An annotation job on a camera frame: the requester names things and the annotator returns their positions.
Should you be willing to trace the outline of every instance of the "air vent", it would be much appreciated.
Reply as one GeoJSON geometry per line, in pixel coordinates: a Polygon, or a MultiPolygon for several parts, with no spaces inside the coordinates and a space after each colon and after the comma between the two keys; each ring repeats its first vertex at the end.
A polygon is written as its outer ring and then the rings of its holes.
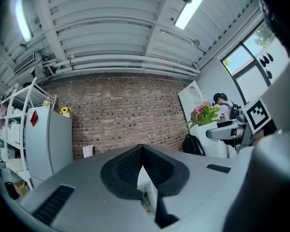
{"type": "Polygon", "coordinates": [[[231,170],[231,168],[219,166],[219,165],[215,165],[215,164],[208,164],[207,168],[212,169],[212,170],[216,170],[219,172],[223,172],[223,173],[228,173],[231,170]]]}
{"type": "Polygon", "coordinates": [[[30,54],[28,57],[23,59],[19,64],[16,65],[16,67],[13,69],[14,74],[19,72],[21,69],[23,69],[26,65],[30,64],[34,61],[35,53],[30,54]]]}
{"type": "Polygon", "coordinates": [[[73,192],[74,188],[61,185],[38,208],[38,210],[33,213],[33,216],[42,223],[50,225],[73,192]]]}

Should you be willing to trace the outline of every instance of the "window frame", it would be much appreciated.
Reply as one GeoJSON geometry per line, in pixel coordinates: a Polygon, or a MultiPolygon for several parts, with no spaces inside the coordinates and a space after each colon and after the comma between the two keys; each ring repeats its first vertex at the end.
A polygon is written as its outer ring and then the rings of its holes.
{"type": "Polygon", "coordinates": [[[237,78],[239,78],[241,75],[245,74],[246,72],[248,72],[249,70],[251,70],[254,66],[256,66],[258,68],[258,70],[260,71],[260,74],[262,75],[262,77],[264,78],[265,83],[267,84],[267,86],[269,87],[271,85],[271,81],[268,78],[264,68],[262,67],[262,65],[260,64],[260,62],[257,60],[257,58],[252,54],[252,52],[247,48],[247,46],[244,45],[245,41],[248,40],[260,27],[262,27],[265,24],[265,21],[262,20],[243,40],[241,40],[239,42],[239,44],[232,49],[224,58],[222,58],[220,60],[220,62],[222,63],[223,67],[226,69],[226,71],[229,73],[230,77],[232,78],[232,80],[234,81],[234,84],[236,85],[241,98],[243,100],[244,105],[247,104],[247,101],[245,99],[245,96],[242,92],[241,87],[239,86],[238,82],[237,82],[237,78]],[[238,73],[236,73],[234,76],[232,76],[232,74],[228,71],[227,67],[223,64],[223,61],[225,61],[230,55],[232,55],[237,49],[239,49],[240,47],[243,47],[246,52],[252,57],[253,61],[249,64],[247,64],[243,69],[241,69],[238,73]]]}

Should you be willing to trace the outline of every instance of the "flower pot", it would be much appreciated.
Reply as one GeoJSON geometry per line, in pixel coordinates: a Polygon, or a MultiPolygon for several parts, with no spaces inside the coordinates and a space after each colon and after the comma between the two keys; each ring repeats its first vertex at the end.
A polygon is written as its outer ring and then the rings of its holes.
{"type": "Polygon", "coordinates": [[[68,118],[70,117],[70,113],[63,113],[62,115],[68,118]]]}
{"type": "Polygon", "coordinates": [[[217,128],[217,122],[212,122],[203,126],[194,126],[189,129],[190,134],[196,136],[200,140],[207,157],[218,157],[218,139],[210,139],[206,136],[208,130],[215,128],[217,128]]]}

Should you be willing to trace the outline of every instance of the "white refrigerator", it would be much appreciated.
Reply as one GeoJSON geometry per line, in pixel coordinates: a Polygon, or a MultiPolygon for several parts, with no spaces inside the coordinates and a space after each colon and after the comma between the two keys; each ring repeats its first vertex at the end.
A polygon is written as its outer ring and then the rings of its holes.
{"type": "Polygon", "coordinates": [[[25,149],[31,180],[36,187],[73,162],[72,119],[48,106],[30,108],[25,129],[25,149]],[[38,119],[33,126],[34,112],[38,119]]]}

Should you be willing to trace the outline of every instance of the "tree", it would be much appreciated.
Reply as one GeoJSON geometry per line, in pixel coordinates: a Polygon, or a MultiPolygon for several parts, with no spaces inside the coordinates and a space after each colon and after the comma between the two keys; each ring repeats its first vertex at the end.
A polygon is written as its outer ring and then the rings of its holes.
{"type": "Polygon", "coordinates": [[[222,62],[224,64],[224,66],[227,68],[227,70],[231,73],[231,69],[230,67],[228,67],[231,64],[231,59],[227,58],[226,60],[224,60],[222,62]]]}
{"type": "Polygon", "coordinates": [[[274,34],[266,25],[259,28],[254,35],[258,37],[255,39],[255,43],[262,48],[266,48],[275,39],[274,34]]]}

